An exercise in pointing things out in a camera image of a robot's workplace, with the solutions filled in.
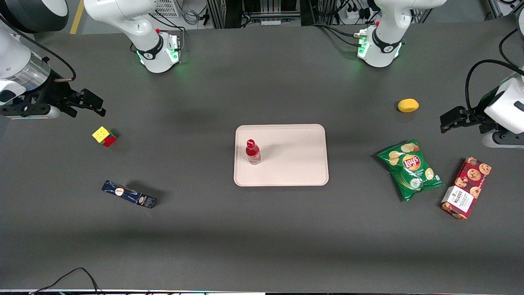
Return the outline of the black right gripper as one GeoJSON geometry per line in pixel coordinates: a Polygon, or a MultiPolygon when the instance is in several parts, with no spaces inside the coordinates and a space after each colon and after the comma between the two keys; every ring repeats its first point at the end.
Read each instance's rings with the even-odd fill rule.
{"type": "Polygon", "coordinates": [[[92,110],[99,116],[105,116],[103,99],[88,89],[75,91],[71,89],[69,82],[55,82],[60,78],[62,77],[59,74],[51,73],[41,86],[23,95],[23,102],[49,104],[61,109],[64,114],[72,118],[77,117],[77,110],[71,106],[77,105],[92,110]]]}

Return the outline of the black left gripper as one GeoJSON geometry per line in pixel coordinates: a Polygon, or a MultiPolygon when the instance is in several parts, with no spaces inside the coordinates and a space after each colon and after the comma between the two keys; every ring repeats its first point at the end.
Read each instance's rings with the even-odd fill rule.
{"type": "Polygon", "coordinates": [[[488,106],[491,106],[497,99],[499,99],[502,94],[503,91],[500,91],[499,88],[494,88],[487,94],[483,95],[479,104],[472,108],[470,104],[470,92],[469,89],[466,88],[466,106],[468,110],[463,106],[457,106],[447,111],[445,114],[442,114],[440,116],[440,132],[446,133],[451,129],[466,126],[469,122],[469,115],[477,123],[481,123],[481,134],[497,131],[498,124],[495,123],[494,119],[486,114],[485,110],[488,106]]]}

